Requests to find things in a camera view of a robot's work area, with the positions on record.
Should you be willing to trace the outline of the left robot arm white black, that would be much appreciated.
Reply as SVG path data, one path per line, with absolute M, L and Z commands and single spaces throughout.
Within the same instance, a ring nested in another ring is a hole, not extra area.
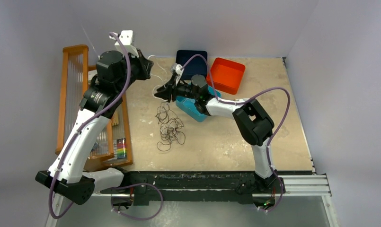
M 102 53 L 96 63 L 97 73 L 83 95 L 76 122 L 62 151 L 48 170 L 37 173 L 36 181 L 51 193 L 78 205 L 104 189 L 129 191 L 131 181 L 121 170 L 108 168 L 85 173 L 84 167 L 100 133 L 123 101 L 121 91 L 136 80 L 150 79 L 153 65 L 141 53 L 137 57 L 125 57 L 119 51 Z

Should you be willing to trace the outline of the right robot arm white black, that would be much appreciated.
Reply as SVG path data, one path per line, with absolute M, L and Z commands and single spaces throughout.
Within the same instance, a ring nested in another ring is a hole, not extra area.
M 154 93 L 164 101 L 176 101 L 178 96 L 193 99 L 197 111 L 208 116 L 221 116 L 236 122 L 239 132 L 253 152 L 255 161 L 255 186 L 260 192 L 267 192 L 274 186 L 275 169 L 271 157 L 270 138 L 274 122 L 257 100 L 235 102 L 216 98 L 209 91 L 206 78 L 194 75 L 189 84 L 180 82 L 174 74 Z

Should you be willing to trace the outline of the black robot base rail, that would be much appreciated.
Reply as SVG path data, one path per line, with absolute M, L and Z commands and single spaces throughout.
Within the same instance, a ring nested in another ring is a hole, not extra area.
M 135 206 L 151 201 L 236 202 L 266 209 L 285 192 L 284 182 L 275 174 L 268 187 L 260 185 L 254 171 L 126 171 L 116 188 L 102 195 L 132 199 Z

